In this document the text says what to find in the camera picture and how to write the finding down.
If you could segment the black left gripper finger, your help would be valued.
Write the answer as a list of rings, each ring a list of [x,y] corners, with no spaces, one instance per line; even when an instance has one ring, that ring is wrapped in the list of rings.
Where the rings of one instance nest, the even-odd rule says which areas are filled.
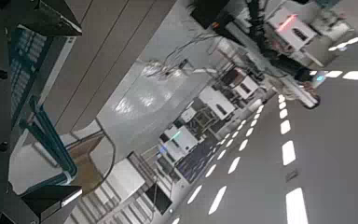
[[[13,22],[44,36],[80,36],[82,28],[65,0],[9,0]]]
[[[81,195],[79,186],[44,186],[21,198],[36,214],[39,223],[64,223]]]

